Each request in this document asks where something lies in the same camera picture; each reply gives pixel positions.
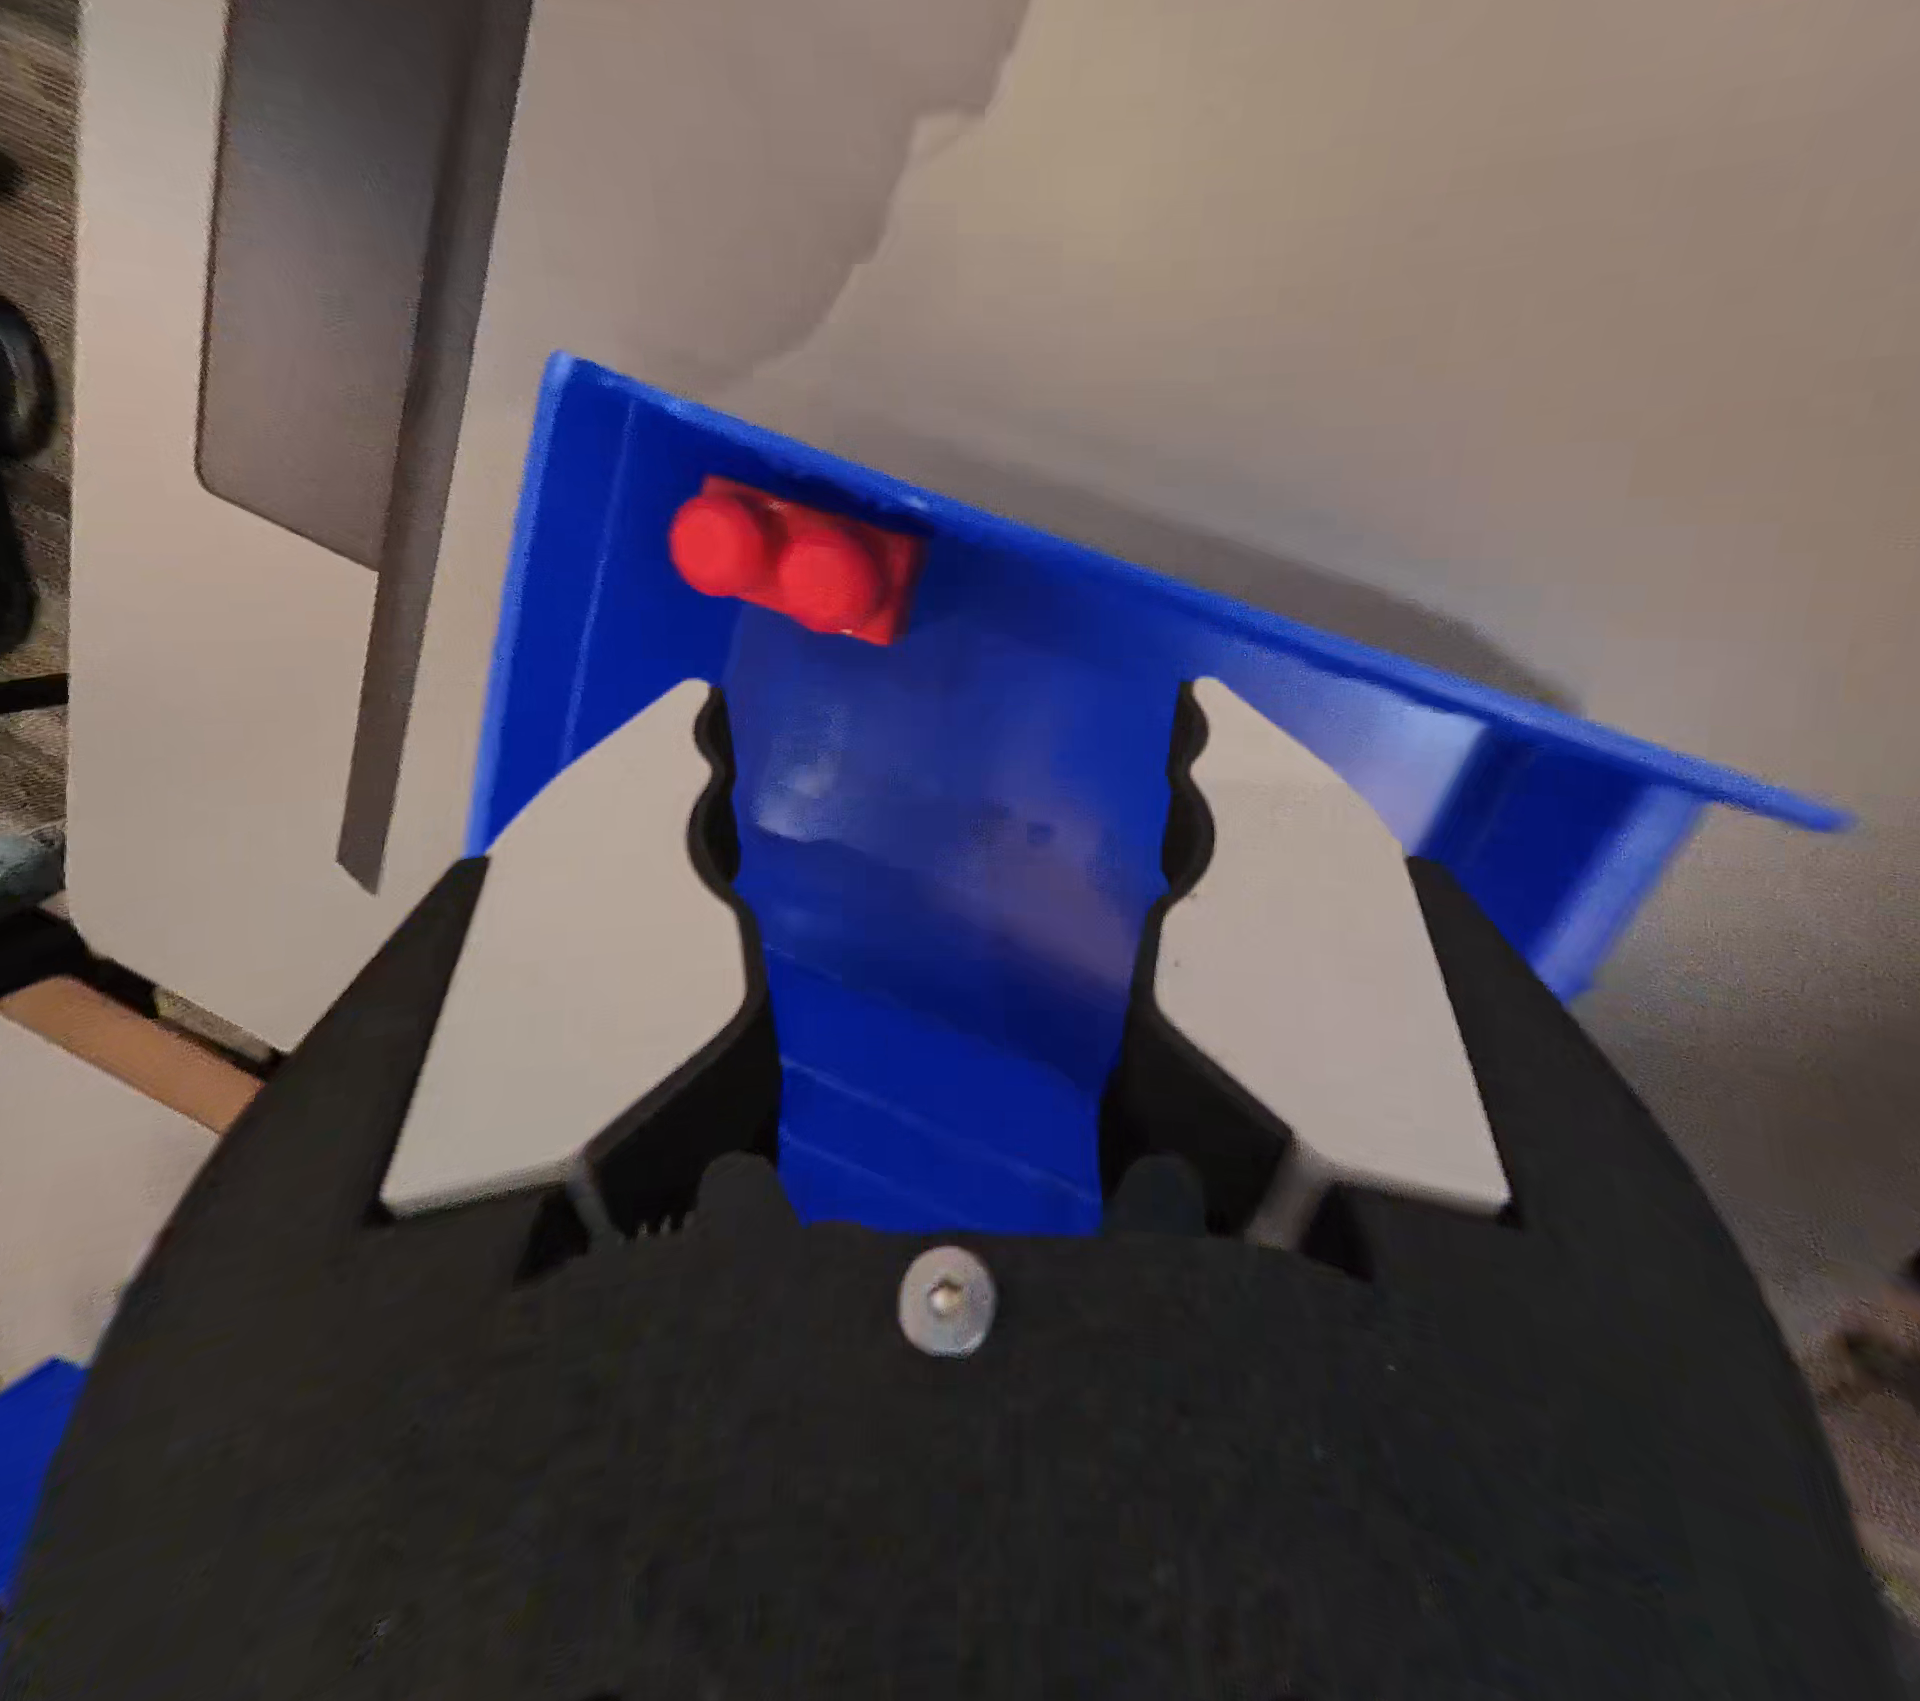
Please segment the red two-stud building block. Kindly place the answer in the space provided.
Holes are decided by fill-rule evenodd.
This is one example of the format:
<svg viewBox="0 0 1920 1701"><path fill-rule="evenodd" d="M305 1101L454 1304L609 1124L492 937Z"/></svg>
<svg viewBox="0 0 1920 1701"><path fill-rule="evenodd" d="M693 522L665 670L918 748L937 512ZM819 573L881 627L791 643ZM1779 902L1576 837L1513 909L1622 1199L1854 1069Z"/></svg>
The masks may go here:
<svg viewBox="0 0 1920 1701"><path fill-rule="evenodd" d="M812 633L891 648L913 611L926 537L720 474L672 512L668 563L705 599L767 610Z"/></svg>

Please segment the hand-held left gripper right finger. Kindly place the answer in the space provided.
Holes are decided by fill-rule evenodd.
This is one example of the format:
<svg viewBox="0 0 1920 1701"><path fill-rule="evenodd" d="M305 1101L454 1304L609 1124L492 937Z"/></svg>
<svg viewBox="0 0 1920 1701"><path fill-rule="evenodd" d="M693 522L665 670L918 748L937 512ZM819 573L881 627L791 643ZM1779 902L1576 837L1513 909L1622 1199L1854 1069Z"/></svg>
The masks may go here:
<svg viewBox="0 0 1920 1701"><path fill-rule="evenodd" d="M1173 702L1164 892L1103 1086L1103 1201L1307 1247L1350 1194L1500 1219L1510 1187L1398 840L1214 677Z"/></svg>

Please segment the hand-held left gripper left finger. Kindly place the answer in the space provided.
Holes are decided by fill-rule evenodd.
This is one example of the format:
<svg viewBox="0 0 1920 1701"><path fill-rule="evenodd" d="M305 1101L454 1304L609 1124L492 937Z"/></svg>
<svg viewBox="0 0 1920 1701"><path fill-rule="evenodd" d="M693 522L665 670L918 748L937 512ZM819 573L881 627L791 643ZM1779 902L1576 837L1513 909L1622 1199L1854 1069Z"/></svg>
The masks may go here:
<svg viewBox="0 0 1920 1701"><path fill-rule="evenodd" d="M590 1234L636 1238L691 1219L712 1161L778 1158L782 1057L735 889L732 780L724 691L686 677L472 865L387 1209L555 1190Z"/></svg>

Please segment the blue plastic bin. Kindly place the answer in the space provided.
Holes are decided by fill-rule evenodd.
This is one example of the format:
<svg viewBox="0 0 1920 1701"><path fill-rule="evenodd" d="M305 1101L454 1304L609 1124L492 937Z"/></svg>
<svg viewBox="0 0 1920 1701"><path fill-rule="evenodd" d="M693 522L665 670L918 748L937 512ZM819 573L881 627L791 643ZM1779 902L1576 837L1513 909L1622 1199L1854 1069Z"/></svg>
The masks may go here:
<svg viewBox="0 0 1920 1701"><path fill-rule="evenodd" d="M85 1379L85 1365L49 1359L1 1387L1 1607Z"/></svg>
<svg viewBox="0 0 1920 1701"><path fill-rule="evenodd" d="M926 537L891 648L705 599L672 512L720 474ZM1561 1002L1706 810L1810 795L1557 712L550 354L520 471L466 850L673 682L724 691L743 899L809 1219L1082 1232L1094 1101L1162 896L1177 693L1214 677L1452 873Z"/></svg>

